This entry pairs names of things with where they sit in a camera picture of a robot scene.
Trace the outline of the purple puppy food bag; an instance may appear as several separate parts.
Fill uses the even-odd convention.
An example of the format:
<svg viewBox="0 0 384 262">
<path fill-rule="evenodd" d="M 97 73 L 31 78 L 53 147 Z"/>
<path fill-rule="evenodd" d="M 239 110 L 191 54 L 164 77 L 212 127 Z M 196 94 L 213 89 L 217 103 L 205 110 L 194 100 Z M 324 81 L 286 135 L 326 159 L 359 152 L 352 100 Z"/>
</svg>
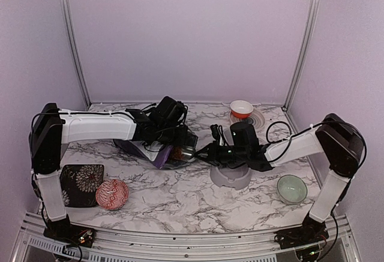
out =
<svg viewBox="0 0 384 262">
<path fill-rule="evenodd" d="M 191 162 L 171 159 L 170 153 L 173 147 L 168 146 L 160 152 L 154 152 L 160 148 L 160 144 L 153 143 L 147 146 L 144 141 L 114 140 L 114 145 L 128 155 L 144 159 L 160 170 L 174 170 L 186 167 Z"/>
</svg>

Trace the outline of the grey double pet bowl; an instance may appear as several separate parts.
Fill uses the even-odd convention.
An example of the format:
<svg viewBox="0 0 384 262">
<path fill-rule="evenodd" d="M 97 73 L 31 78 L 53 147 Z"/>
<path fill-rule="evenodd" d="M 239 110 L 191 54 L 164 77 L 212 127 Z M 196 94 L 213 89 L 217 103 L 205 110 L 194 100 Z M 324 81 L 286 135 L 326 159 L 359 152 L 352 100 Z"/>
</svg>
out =
<svg viewBox="0 0 384 262">
<path fill-rule="evenodd" d="M 230 127 L 224 130 L 225 138 L 228 142 L 228 146 L 234 146 L 234 134 L 232 124 Z M 251 180 L 251 170 L 248 168 L 248 165 L 243 165 L 239 168 L 223 168 L 213 166 L 210 170 L 210 178 L 212 183 L 218 187 L 228 187 L 234 188 L 235 190 L 244 189 L 249 185 Z"/>
</svg>

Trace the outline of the silver metal scoop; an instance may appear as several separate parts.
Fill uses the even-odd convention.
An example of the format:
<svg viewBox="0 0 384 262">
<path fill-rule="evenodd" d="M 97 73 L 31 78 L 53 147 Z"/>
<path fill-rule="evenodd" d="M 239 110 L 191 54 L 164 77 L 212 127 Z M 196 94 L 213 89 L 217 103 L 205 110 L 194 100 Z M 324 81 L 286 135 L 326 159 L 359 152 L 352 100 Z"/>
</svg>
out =
<svg viewBox="0 0 384 262">
<path fill-rule="evenodd" d="M 195 160 L 196 148 L 191 146 L 181 147 L 181 160 L 186 162 L 193 162 Z"/>
</svg>

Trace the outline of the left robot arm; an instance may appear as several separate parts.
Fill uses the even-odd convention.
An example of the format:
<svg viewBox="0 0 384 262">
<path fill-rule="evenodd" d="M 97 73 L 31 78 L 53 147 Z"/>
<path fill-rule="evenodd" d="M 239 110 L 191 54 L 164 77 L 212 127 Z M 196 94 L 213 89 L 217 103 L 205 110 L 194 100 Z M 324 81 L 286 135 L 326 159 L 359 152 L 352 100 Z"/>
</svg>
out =
<svg viewBox="0 0 384 262">
<path fill-rule="evenodd" d="M 60 109 L 48 103 L 31 122 L 29 150 L 34 176 L 52 230 L 63 241 L 76 235 L 66 219 L 61 197 L 59 169 L 62 147 L 83 140 L 139 141 L 147 146 L 195 149 L 197 136 L 186 124 L 188 107 L 171 97 L 146 110 L 80 112 Z"/>
</svg>

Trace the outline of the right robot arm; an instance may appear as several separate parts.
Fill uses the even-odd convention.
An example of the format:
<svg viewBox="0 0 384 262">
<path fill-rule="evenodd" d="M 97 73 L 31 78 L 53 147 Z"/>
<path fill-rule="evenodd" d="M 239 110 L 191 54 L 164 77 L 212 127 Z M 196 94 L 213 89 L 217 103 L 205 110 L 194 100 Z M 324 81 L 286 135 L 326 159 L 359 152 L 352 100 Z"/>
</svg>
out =
<svg viewBox="0 0 384 262">
<path fill-rule="evenodd" d="M 263 172 L 306 156 L 320 153 L 326 156 L 329 171 L 308 213 L 310 220 L 297 230 L 297 237 L 304 243 L 320 234 L 319 223 L 324 222 L 343 199 L 367 157 L 363 135 L 334 113 L 297 134 L 291 133 L 287 138 L 267 144 L 260 144 L 254 127 L 246 122 L 236 122 L 229 130 L 231 143 L 218 125 L 212 125 L 214 141 L 198 150 L 194 157 L 214 167 L 237 168 L 245 164 Z"/>
</svg>

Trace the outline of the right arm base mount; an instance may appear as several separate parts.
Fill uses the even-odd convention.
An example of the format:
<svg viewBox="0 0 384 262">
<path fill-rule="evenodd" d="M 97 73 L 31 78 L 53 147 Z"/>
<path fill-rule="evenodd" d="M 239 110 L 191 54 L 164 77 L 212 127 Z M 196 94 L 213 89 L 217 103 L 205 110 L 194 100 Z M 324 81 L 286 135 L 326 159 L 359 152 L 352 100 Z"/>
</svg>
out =
<svg viewBox="0 0 384 262">
<path fill-rule="evenodd" d="M 307 214 L 300 226 L 276 231 L 274 242 L 278 243 L 281 249 L 288 249 L 326 241 L 328 238 L 325 222 L 318 222 Z"/>
</svg>

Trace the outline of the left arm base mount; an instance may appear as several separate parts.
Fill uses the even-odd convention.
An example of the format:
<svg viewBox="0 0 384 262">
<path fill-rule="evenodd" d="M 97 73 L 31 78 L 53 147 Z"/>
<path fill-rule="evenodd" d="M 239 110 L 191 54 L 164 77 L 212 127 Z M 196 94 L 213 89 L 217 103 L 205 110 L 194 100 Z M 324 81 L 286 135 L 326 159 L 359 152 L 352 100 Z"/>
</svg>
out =
<svg viewBox="0 0 384 262">
<path fill-rule="evenodd" d="M 64 219 L 57 221 L 48 219 L 43 235 L 61 242 L 91 248 L 95 240 L 95 232 L 93 228 L 72 224 L 67 215 Z"/>
</svg>

